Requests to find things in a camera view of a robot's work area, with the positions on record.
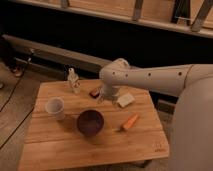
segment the white cup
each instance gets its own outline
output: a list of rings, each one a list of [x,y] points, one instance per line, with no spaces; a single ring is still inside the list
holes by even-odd
[[[61,98],[51,98],[45,105],[47,113],[53,115],[56,120],[61,121],[65,118],[64,101]]]

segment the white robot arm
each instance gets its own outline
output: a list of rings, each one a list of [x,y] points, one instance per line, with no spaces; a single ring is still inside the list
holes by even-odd
[[[100,95],[111,99],[127,85],[179,97],[172,123],[170,171],[213,168],[213,65],[132,68],[117,59],[100,71]]]

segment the small object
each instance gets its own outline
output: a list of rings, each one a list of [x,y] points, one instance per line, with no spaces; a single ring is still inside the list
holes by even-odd
[[[93,97],[94,99],[96,99],[96,98],[99,96],[99,94],[100,94],[100,89],[101,89],[101,86],[99,86],[99,87],[93,89],[93,90],[89,93],[89,95],[90,95],[91,97]]]
[[[126,122],[124,122],[121,125],[120,130],[124,130],[124,131],[129,130],[134,125],[134,123],[138,120],[138,118],[139,118],[138,114],[131,116]]]
[[[69,69],[69,75],[67,78],[69,85],[74,93],[79,93],[80,91],[80,82],[79,82],[79,77],[75,73],[74,68]]]
[[[51,98],[45,105],[47,113],[53,115],[56,120],[62,121],[65,118],[64,101],[61,98]]]
[[[118,98],[117,103],[124,108],[128,104],[132,103],[134,100],[135,98],[130,93],[126,93]]]
[[[95,136],[104,126],[102,114],[96,110],[82,112],[77,119],[78,130],[86,137]]]

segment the orange carrot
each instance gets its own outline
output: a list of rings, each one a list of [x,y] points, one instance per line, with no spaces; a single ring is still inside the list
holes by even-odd
[[[125,131],[129,130],[133,126],[133,124],[137,121],[138,118],[139,118],[138,114],[131,116],[125,123],[121,125],[121,128]]]

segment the wooden table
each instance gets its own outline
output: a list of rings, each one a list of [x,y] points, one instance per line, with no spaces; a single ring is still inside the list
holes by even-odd
[[[73,94],[67,82],[41,84],[19,170],[52,170],[86,167],[168,157],[169,145],[148,91],[122,87],[120,95],[130,92],[134,103],[125,108],[109,101],[97,103],[89,92],[100,80],[81,80],[81,92]],[[46,113],[49,98],[61,97],[66,119],[57,122]],[[88,109],[101,112],[105,119],[102,131],[85,138],[76,127],[76,118]],[[127,132],[117,132],[132,114],[139,120]]]

